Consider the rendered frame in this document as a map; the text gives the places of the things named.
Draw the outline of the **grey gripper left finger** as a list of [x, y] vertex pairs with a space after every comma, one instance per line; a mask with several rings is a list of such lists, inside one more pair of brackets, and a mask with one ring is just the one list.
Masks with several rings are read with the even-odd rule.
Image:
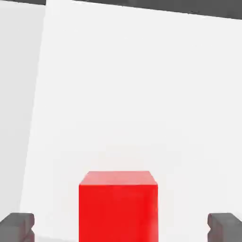
[[0, 242], [35, 242], [33, 213], [10, 213], [0, 222]]

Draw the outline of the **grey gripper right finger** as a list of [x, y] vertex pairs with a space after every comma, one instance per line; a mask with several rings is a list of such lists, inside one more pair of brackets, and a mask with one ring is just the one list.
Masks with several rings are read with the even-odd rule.
[[209, 213], [207, 242], [242, 242], [242, 221], [232, 213]]

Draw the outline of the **small red cube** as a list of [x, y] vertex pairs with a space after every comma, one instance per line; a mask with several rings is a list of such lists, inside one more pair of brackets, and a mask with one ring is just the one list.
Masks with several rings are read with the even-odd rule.
[[78, 208], [78, 242], [158, 242], [158, 184], [149, 171], [89, 171]]

